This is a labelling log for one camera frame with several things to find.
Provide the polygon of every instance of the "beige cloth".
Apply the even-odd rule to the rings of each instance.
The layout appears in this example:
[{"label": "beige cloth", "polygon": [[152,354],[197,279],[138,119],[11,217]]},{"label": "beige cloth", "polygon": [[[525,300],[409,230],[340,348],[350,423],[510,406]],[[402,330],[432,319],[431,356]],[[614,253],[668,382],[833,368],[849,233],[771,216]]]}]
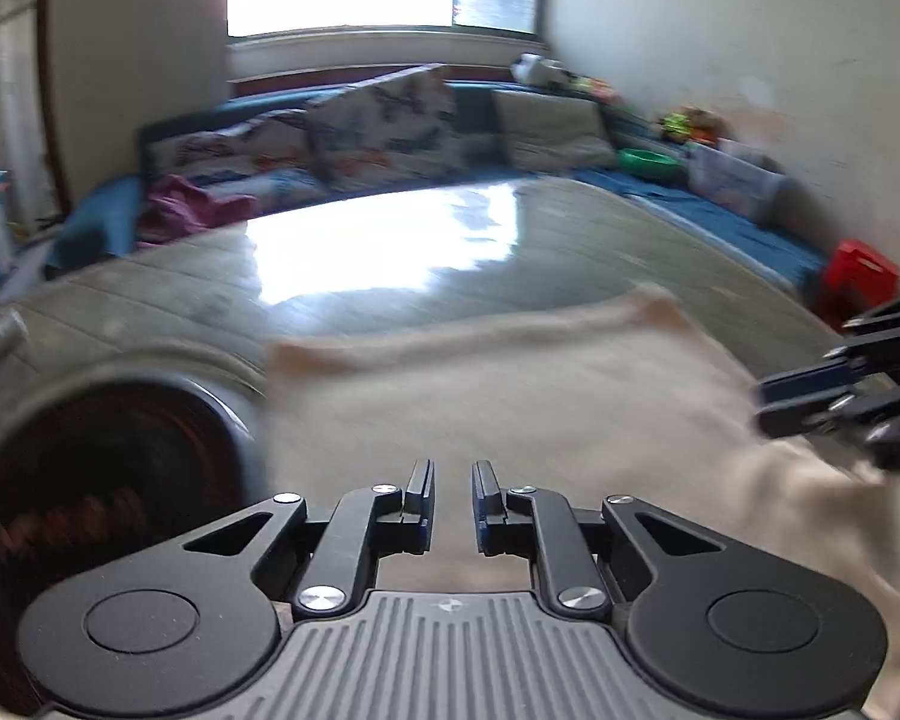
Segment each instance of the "beige cloth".
[{"label": "beige cloth", "polygon": [[762,442],[752,380],[659,288],[595,306],[391,336],[274,345],[271,480],[331,505],[437,464],[433,549],[381,562],[378,586],[528,586],[515,557],[481,557],[469,466],[502,485],[597,508],[630,493],[847,581],[879,608],[890,656],[866,710],[900,716],[900,479],[833,469],[803,440]]}]

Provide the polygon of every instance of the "ribbed gray plate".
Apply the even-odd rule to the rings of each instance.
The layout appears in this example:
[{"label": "ribbed gray plate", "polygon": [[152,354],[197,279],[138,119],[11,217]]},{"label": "ribbed gray plate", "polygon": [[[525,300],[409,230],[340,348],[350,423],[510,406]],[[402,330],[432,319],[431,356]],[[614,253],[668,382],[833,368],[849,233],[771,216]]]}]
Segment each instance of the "ribbed gray plate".
[{"label": "ribbed gray plate", "polygon": [[[298,625],[266,674],[199,720],[690,720],[595,623],[527,592],[374,591],[357,613]],[[859,718],[842,714],[844,720]]]}]

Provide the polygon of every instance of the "wall baseboard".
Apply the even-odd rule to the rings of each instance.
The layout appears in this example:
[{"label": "wall baseboard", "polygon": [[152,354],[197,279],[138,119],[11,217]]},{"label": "wall baseboard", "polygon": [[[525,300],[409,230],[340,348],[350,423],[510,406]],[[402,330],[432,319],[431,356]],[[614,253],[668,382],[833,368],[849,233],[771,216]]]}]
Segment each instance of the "wall baseboard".
[{"label": "wall baseboard", "polygon": [[[351,65],[348,67],[327,68],[325,70],[299,70],[290,73],[275,73],[269,76],[257,76],[255,79],[237,79],[230,81],[231,97],[245,98],[250,95],[264,95],[269,92],[287,92],[293,89],[305,89],[311,86],[332,86],[345,83],[357,83],[367,79],[375,79],[387,73],[406,70],[416,65]],[[512,81],[509,67],[490,67],[484,65],[446,65],[446,77],[451,81]]]}]

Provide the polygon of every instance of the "white wall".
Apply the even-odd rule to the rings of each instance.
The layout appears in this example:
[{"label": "white wall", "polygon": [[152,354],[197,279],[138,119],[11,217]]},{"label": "white wall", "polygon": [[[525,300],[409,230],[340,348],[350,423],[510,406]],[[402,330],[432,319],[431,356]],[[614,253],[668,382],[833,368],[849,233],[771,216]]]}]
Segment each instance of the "white wall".
[{"label": "white wall", "polygon": [[900,0],[548,0],[545,36],[644,112],[715,109],[806,186],[788,226],[900,264]]},{"label": "white wall", "polygon": [[0,0],[0,170],[12,181],[8,215],[31,232],[56,211],[36,95],[35,22],[32,1]]},{"label": "white wall", "polygon": [[226,0],[48,0],[50,93],[74,203],[137,170],[142,124],[228,96]]}]

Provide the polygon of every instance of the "pink cloth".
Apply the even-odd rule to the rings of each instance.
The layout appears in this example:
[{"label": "pink cloth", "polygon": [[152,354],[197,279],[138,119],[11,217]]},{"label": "pink cloth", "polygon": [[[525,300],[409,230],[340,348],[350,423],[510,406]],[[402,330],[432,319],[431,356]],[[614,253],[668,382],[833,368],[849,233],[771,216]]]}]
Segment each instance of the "pink cloth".
[{"label": "pink cloth", "polygon": [[178,175],[161,178],[146,201],[148,207],[137,223],[137,239],[144,247],[246,221],[260,213],[259,201],[250,194],[216,199]]}]

